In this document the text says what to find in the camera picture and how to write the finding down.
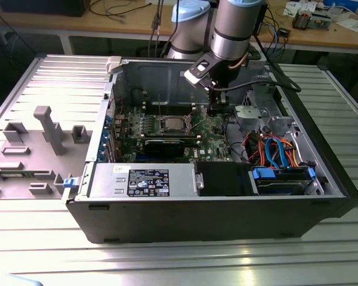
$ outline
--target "metal bracket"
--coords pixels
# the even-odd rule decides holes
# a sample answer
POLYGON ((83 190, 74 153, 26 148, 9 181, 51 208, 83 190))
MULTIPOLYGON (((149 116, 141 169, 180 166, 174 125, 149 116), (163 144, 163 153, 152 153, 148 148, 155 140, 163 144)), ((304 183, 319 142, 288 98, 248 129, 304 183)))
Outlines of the metal bracket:
POLYGON ((109 57, 106 63, 106 71, 107 74, 114 74, 116 71, 114 71, 115 68, 121 66, 121 59, 122 57, 109 57))
POLYGON ((289 128, 294 124, 294 119, 292 117, 278 117, 273 116, 269 118, 268 125, 274 134, 279 136, 284 136, 289 128))
POLYGON ((203 174, 199 173, 195 175, 195 182, 196 182, 196 188, 197 189, 203 189, 204 188, 204 181, 203 181, 203 174))

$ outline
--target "floor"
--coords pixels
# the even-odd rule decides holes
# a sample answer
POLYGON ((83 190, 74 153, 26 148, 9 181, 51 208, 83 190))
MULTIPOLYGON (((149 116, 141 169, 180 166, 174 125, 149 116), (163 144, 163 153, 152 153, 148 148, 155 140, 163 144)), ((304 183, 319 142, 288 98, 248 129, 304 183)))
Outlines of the floor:
MULTIPOLYGON (((32 52, 16 35, 8 33, 8 45, 0 46, 0 105, 17 83, 27 65, 32 61, 32 52)), ((22 35, 32 48, 41 54, 62 54, 60 41, 51 35, 22 35)), ((122 55, 135 57, 146 56, 147 42, 124 39, 102 39, 74 37, 73 44, 77 54, 81 55, 122 55)), ((288 63, 293 57, 293 51, 286 51, 281 63, 288 63)), ((357 55, 321 54, 317 52, 298 51, 293 59, 295 64, 321 64, 326 66, 334 76, 346 86, 357 63, 357 55)), ((351 95, 358 102, 358 83, 352 89, 351 95)))

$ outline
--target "sticker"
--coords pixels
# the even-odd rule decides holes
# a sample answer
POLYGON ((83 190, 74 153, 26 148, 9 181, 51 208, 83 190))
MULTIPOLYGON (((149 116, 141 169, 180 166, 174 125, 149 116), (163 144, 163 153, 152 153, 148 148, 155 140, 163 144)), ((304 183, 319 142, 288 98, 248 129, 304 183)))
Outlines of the sticker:
POLYGON ((113 173, 128 173, 130 169, 130 165, 115 165, 113 168, 113 173))
POLYGON ((23 177, 23 174, 0 174, 0 176, 2 177, 5 177, 5 178, 12 178, 12 177, 19 177, 19 178, 22 178, 23 177))
POLYGON ((128 167, 129 197, 169 197, 168 170, 131 170, 130 166, 121 167, 128 167))

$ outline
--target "blue clip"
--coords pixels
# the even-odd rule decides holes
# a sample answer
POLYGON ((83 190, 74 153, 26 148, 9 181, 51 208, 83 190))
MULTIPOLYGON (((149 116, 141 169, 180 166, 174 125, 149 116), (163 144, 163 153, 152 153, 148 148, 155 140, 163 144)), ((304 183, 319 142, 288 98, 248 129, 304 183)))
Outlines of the blue clip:
POLYGON ((105 161, 105 156, 101 151, 98 151, 97 158, 98 161, 105 161))
POLYGON ((107 130, 107 129, 103 129, 102 130, 102 136, 107 136, 108 134, 109 134, 109 130, 107 130))
POLYGON ((79 186, 79 177, 65 179, 63 182, 64 188, 78 188, 79 186))
POLYGON ((252 171, 252 174, 253 174, 253 178, 256 180, 258 178, 260 178, 260 174, 257 172, 257 169, 254 169, 252 171))
POLYGON ((308 173, 312 179, 316 177, 316 172, 312 168, 308 168, 308 173))
POLYGON ((255 168, 253 170, 253 178, 258 179, 274 179, 276 178, 276 174, 274 173, 274 170, 271 168, 255 168))

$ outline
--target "blue latch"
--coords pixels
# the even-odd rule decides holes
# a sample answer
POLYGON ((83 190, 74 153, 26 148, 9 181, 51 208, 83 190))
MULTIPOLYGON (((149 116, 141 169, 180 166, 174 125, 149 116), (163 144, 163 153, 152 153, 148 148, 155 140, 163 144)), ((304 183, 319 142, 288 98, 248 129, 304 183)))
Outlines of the blue latch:
POLYGON ((313 170, 313 168, 308 168, 308 173, 312 179, 316 177, 316 172, 313 170))
POLYGON ((80 177, 65 179, 63 182, 64 188, 78 188, 80 177))
POLYGON ((274 179, 276 178, 276 174, 274 173, 274 170, 271 168, 255 168, 252 172, 253 178, 258 179, 274 179))

